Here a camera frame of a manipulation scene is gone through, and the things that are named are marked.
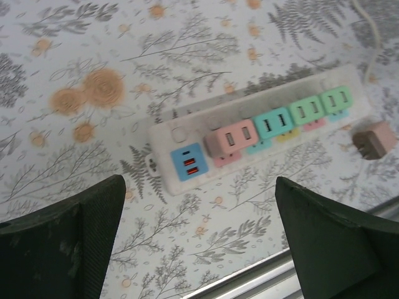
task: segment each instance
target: green socket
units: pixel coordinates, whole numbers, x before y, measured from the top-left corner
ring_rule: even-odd
[[[327,114],[333,114],[353,105],[352,94],[348,86],[340,86],[319,95]]]
[[[296,101],[290,104],[288,109],[297,126],[319,120],[325,115],[323,106],[317,95]]]

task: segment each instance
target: floral tablecloth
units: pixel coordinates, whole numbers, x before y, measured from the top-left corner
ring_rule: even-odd
[[[115,173],[126,201],[102,297],[179,298],[287,247],[276,176],[368,209],[397,196],[399,149],[365,161],[347,126],[171,197],[147,128],[373,53],[349,0],[0,0],[0,221]],[[399,133],[399,4],[366,86]]]

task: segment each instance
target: red usb port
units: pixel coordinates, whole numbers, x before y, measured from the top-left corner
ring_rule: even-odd
[[[194,167],[194,168],[187,170],[187,174],[191,175],[191,174],[197,173],[198,171],[199,171],[198,167]]]
[[[195,159],[191,158],[191,159],[188,159],[188,160],[185,161],[185,166],[188,166],[188,165],[191,165],[191,164],[194,164],[194,163],[195,163]]]

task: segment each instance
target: brown power adapter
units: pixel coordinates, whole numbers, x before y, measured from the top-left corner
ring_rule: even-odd
[[[386,121],[374,123],[365,131],[354,134],[352,141],[367,160],[384,157],[398,143],[397,137]]]

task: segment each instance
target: white cable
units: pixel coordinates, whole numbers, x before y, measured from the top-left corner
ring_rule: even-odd
[[[364,8],[360,5],[358,0],[352,0],[353,6],[357,10],[357,12],[365,18],[365,20],[370,24],[370,27],[372,28],[373,32],[373,37],[374,37],[374,43],[375,43],[375,52],[373,54],[373,57],[368,64],[367,70],[364,75],[364,83],[368,84],[370,80],[370,76],[372,73],[372,70],[374,68],[375,62],[378,59],[378,56],[380,55],[381,51],[381,35],[380,32],[378,31],[377,24],[374,22],[372,17],[367,13],[367,11],[364,10]]]

